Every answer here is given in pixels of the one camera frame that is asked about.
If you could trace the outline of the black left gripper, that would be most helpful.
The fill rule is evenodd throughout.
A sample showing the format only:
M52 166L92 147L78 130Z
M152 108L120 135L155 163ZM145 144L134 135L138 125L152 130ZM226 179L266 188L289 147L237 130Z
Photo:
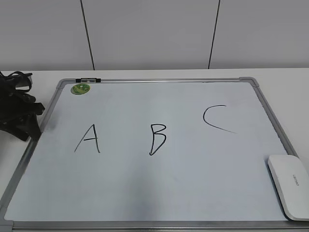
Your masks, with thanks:
M26 141L29 137L37 141L41 136L37 116L45 107L28 94L32 88L32 73L15 71L0 74L0 129Z

